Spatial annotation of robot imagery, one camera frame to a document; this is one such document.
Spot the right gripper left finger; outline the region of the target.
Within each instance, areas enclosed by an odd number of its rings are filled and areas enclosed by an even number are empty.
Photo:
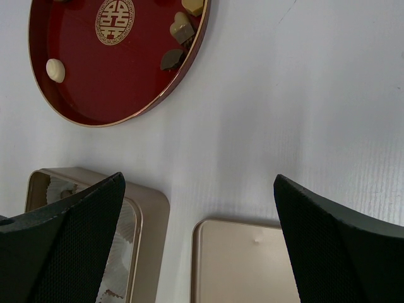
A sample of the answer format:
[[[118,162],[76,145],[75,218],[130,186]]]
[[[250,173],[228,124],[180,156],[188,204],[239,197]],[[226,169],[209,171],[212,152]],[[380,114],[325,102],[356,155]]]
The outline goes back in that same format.
[[[1,302],[95,302],[126,189],[122,173],[1,217]]]

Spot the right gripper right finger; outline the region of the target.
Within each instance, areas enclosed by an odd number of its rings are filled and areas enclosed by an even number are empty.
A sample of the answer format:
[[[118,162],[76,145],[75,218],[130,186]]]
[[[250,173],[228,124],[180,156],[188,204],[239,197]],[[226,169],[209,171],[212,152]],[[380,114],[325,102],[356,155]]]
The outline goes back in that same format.
[[[276,210],[301,302],[403,302],[403,227],[277,175]]]

